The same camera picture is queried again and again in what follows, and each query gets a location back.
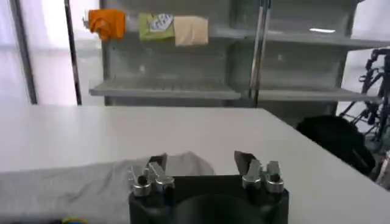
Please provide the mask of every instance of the green cloth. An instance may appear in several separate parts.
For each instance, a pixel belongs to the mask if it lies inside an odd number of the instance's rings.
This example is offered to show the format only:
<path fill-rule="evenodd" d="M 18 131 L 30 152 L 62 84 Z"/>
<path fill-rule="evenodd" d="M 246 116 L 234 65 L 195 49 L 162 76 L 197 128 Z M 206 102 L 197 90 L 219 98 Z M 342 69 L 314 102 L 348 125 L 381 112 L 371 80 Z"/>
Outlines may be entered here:
<path fill-rule="evenodd" d="M 164 40 L 175 37 L 173 19 L 173 15 L 170 14 L 140 13 L 138 15 L 140 40 Z"/>

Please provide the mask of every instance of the ceiling light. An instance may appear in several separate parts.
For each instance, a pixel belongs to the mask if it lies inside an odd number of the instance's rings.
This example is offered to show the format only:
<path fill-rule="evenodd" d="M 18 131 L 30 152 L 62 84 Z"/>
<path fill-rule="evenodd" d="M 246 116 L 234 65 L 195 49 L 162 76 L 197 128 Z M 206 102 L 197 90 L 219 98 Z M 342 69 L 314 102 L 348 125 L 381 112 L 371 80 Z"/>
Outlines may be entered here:
<path fill-rule="evenodd" d="M 320 32 L 320 33 L 334 33 L 335 32 L 335 30 L 318 29 L 318 28 L 311 28 L 310 31 Z"/>

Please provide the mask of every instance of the black bag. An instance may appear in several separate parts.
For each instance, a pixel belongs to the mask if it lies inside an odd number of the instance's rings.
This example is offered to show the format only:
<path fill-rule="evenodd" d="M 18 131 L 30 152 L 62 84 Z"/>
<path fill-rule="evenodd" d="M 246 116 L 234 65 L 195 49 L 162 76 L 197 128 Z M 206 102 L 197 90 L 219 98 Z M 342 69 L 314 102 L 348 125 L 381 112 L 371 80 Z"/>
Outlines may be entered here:
<path fill-rule="evenodd" d="M 341 117 L 308 117 L 298 124 L 297 130 L 364 175 L 375 167 L 363 134 Z"/>

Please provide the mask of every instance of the metal shelf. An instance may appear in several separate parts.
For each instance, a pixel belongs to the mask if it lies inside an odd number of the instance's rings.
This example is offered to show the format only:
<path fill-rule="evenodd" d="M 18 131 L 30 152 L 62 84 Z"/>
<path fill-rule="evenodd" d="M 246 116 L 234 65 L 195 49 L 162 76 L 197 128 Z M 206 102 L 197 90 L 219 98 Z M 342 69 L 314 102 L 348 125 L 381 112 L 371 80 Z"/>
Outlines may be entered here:
<path fill-rule="evenodd" d="M 138 18 L 126 16 L 126 32 L 138 33 Z M 229 26 L 218 26 L 210 24 L 210 38 L 226 38 L 235 41 L 254 41 L 256 30 L 234 29 Z M 282 43 L 317 44 L 320 46 L 345 47 L 348 51 L 359 49 L 372 49 L 390 46 L 390 41 L 359 40 L 349 37 L 334 37 L 331 35 L 316 35 L 314 33 L 284 33 L 281 31 L 269 30 L 266 35 L 267 41 Z"/>
<path fill-rule="evenodd" d="M 241 97 L 219 80 L 132 78 L 106 80 L 90 89 L 92 96 L 235 100 Z"/>
<path fill-rule="evenodd" d="M 258 100 L 272 101 L 376 101 L 377 96 L 368 96 L 342 88 L 312 88 L 307 86 L 261 86 Z"/>
<path fill-rule="evenodd" d="M 390 46 L 390 42 L 388 41 L 359 40 L 349 37 L 332 37 L 326 35 L 314 35 L 311 33 L 294 34 L 274 31 L 269 31 L 267 33 L 267 40 L 285 43 L 301 43 L 316 44 L 320 46 L 345 47 L 348 51 Z"/>

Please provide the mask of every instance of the gray towel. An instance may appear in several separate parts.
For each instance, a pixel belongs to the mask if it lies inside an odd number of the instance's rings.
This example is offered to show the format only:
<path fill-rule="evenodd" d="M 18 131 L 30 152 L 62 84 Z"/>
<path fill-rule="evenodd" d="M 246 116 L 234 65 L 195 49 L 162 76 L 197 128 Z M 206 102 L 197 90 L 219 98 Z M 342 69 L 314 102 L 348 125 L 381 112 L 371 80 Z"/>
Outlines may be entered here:
<path fill-rule="evenodd" d="M 0 173 L 0 223 L 66 217 L 89 223 L 130 223 L 128 170 L 149 158 L 67 169 Z M 214 175 L 193 153 L 169 156 L 168 175 Z"/>

